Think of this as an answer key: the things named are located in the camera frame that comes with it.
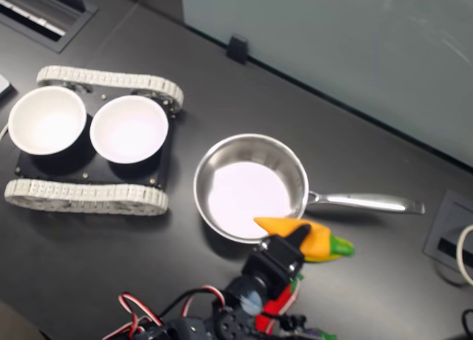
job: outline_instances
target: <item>toy carrot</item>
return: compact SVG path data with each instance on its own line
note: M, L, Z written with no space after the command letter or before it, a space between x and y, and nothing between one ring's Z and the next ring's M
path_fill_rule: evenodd
M341 256L351 256L355 252L351 242L335 237L328 227L310 220L257 217L254 221L269 234L281 237L286 237L300 225L309 224L310 233L301 245L301 252L308 262L330 261Z

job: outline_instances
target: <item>white bowl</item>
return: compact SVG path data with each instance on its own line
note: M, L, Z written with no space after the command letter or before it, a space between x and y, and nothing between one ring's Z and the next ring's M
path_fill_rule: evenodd
M98 110L90 139L98 154L119 164L151 157L164 144L169 122L163 108L143 96L122 96Z
M8 131L22 151L48 155L71 146L86 121L86 108L79 95L61 86L46 86L18 100L8 118Z

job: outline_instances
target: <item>stainless steel saucepan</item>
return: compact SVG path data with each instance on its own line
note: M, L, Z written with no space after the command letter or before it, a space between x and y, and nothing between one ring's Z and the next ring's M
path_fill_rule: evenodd
M423 214L423 203L384 194L317 194L298 157L264 135L235 135L217 143L194 176L200 214L217 233L254 244L267 233L254 217L300 218L307 205L331 204L374 211Z

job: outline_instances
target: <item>white cable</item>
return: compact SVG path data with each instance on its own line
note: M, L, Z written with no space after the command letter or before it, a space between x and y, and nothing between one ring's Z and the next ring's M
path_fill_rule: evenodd
M209 290L217 296L217 298L220 300L220 303L222 304L222 307L225 306L225 297L223 296L222 292L220 292L218 289L216 289L214 286L210 285L204 285L202 286L203 290ZM194 299L194 296L190 296L187 298L186 303L184 303L183 310L181 312L181 316L187 316L187 313L189 312L189 308L191 307L192 300Z
M7 134L8 132L8 123L5 124L5 127L0 131L0 140Z
M472 231L473 231L473 224L463 229L463 231L460 234L460 238L458 238L458 244L457 244L458 269L460 270L465 280L471 286L473 286L473 278L470 275L468 275L468 272L466 272L466 269L465 269L465 264L463 263L463 245L465 244L466 236L470 234Z

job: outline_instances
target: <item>dark tabletop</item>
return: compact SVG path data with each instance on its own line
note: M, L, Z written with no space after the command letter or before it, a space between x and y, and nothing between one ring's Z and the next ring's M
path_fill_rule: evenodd
M377 126L223 50L131 0L90 0L96 16L59 55L0 25L0 72L18 90L49 64L160 75L186 94L161 217L50 214L0 199L0 299L56 339L99 339L127 322L127 290L160 310L188 288L223 288L248 247L218 237L200 219L192 177L217 141L243 132L273 136L299 156L320 192L380 192L423 200L422 217L320 211L356 254L307 265L295 311L340 339L453 339L471 288L446 284L423 254L447 189L473 198L473 176ZM0 186L14 178L18 149L0 144ZM209 314L208 299L192 314Z

